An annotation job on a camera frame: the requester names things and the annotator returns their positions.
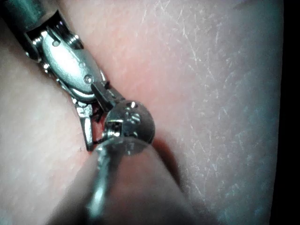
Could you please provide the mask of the right arm needle driver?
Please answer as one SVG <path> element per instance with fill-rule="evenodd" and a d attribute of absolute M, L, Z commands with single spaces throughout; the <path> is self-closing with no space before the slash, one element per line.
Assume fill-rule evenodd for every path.
<path fill-rule="evenodd" d="M 59 11 L 49 15 L 29 14 L 25 20 L 25 34 L 37 54 L 28 57 L 43 64 L 61 86 L 75 99 L 94 103 L 93 82 L 105 81 L 91 53 L 68 26 Z"/>

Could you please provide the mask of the left arm needle driver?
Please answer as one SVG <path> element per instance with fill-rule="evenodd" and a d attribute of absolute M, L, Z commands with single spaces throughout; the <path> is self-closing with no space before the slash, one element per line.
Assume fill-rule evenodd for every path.
<path fill-rule="evenodd" d="M 148 109 L 141 102 L 122 100 L 107 114 L 102 141 L 119 143 L 129 137 L 151 144 L 154 136 L 155 123 Z"/>

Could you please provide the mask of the right arm needle driver jaw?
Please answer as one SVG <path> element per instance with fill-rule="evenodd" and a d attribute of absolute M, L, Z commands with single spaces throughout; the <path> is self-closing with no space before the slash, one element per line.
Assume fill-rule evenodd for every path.
<path fill-rule="evenodd" d="M 109 81 L 93 82 L 91 90 L 104 112 L 109 112 L 119 102 L 125 100 Z"/>
<path fill-rule="evenodd" d="M 82 126 L 83 137 L 87 151 L 93 151 L 92 105 L 76 104 L 76 111 Z"/>

